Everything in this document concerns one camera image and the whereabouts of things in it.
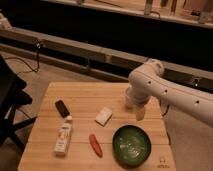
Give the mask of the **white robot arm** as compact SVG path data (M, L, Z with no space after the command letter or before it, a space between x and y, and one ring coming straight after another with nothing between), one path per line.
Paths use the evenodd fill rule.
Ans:
M145 105L154 96L213 127L213 94L168 81L163 74L164 66L156 59L134 69L128 76L130 103Z

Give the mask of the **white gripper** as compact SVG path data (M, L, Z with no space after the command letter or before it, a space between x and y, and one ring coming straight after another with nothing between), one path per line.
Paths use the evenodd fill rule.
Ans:
M143 106L148 103L148 101L150 100L150 97L148 95L135 97L132 93L132 88L128 87L127 89L129 89L130 99L132 103L132 108L129 108L129 109L133 109L134 107L137 107L135 109L136 120L141 121L144 119L144 116L146 113L146 109Z

